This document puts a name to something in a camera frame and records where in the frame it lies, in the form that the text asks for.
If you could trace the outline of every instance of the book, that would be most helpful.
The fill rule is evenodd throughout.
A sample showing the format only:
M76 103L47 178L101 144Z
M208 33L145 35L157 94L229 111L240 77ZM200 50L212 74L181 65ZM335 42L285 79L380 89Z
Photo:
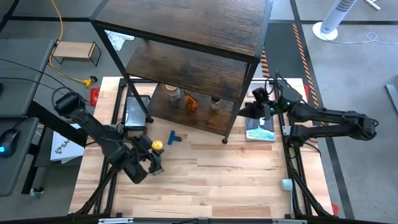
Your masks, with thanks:
M78 124L71 124L71 126L76 129L80 128ZM64 164L74 158L82 156L84 152L84 147L79 146L54 131L52 136L51 161L61 161L61 163Z
M274 119L268 120L246 118L246 139L275 141Z

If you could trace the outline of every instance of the red object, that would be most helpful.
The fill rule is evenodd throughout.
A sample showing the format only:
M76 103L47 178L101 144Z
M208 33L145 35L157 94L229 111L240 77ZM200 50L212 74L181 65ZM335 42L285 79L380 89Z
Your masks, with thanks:
M332 203L331 208L333 209L333 214L338 215L338 206L336 204Z
M100 88L90 89L90 105L95 106L97 104L98 95L100 94Z
M308 99L308 86L307 85L304 85L304 90L305 90L305 96L307 97L307 101L308 101L309 99Z

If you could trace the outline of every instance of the gray floor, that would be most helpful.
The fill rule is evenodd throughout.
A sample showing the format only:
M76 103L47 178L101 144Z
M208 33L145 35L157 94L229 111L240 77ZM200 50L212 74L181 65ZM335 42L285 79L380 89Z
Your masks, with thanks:
M10 6L10 2L12 1L0 1L0 14ZM62 16L88 17L100 1L56 0L55 2ZM274 0L274 2L272 19L293 19L289 0ZM301 19L322 20L334 0L296 0L296 2ZM398 7L398 1L379 0L377 3L382 7L379 12L363 0L358 0L346 19L398 19L394 12ZM49 0L21 0L15 15L56 16L56 13ZM99 79L105 76L120 76L91 25L65 22L64 27L64 40L96 41L103 50L103 56L98 67L94 67L91 62L68 60L61 66L56 65L57 68L75 78L87 78L90 75L96 75ZM303 29L325 106L337 110L356 110L378 119L381 123L377 127L377 138L373 141L335 139L355 217L362 220L397 223L395 217L398 203L394 199L398 198L396 193L398 181L397 174L394 172L396 168L394 159L398 157L398 153L394 150L397 139L394 138L393 133L395 133L398 120L383 85L394 82L394 77L398 75L398 68L394 64L398 56L398 46L341 45L322 42L313 37L310 25L304 26ZM339 40L364 40L364 36L370 31L376 32L383 41L398 42L398 29L394 26L340 26ZM55 40L59 33L58 22L12 21L7 23L0 33L0 38L51 38ZM129 41L124 44L119 53L124 63L128 61L139 41ZM88 98L89 90L85 87L56 75L49 67L46 72ZM257 71L256 76L261 76L260 70ZM48 77L43 77L42 82L58 86ZM41 86L35 99L51 110L50 93L51 90ZM341 205L324 142L320 143L320 149L323 151L323 168L331 201ZM31 200L27 196L19 195L30 160L31 158L28 157L14 194L7 198L0 198L0 220L49 217L64 215L68 212L78 169L39 170L35 185L43 185L46 192L42 198Z

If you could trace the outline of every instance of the small wooden stool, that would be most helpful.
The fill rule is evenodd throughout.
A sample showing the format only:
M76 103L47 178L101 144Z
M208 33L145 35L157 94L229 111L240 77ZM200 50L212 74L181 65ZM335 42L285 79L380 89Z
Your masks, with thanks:
M97 53L95 53L96 49L98 49L99 55L95 62L93 60L93 55L97 55ZM94 66L97 67L101 54L102 52L95 41L93 43L81 43L57 40L52 56L59 64L62 64L65 58L82 58L90 59ZM61 62L58 61L56 57L62 57Z

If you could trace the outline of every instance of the orange striped tape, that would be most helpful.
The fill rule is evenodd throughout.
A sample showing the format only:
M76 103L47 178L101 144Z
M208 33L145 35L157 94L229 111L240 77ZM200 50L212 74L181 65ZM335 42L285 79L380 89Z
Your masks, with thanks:
M317 94L315 93L315 89L313 87L312 78L311 78L310 70L308 69L307 59L305 59L304 49L303 49L303 46L301 44L299 31L297 30L297 25L296 24L292 24L292 25L293 25L294 36L296 36L298 50L300 51L301 60L303 62L305 76L307 77L308 85L310 87L310 93L311 93L311 96L312 96L313 104L315 105L316 108L319 108Z
M264 50L264 48L262 49L262 54L261 54L261 69L262 69L262 75L264 77L269 77L266 51Z

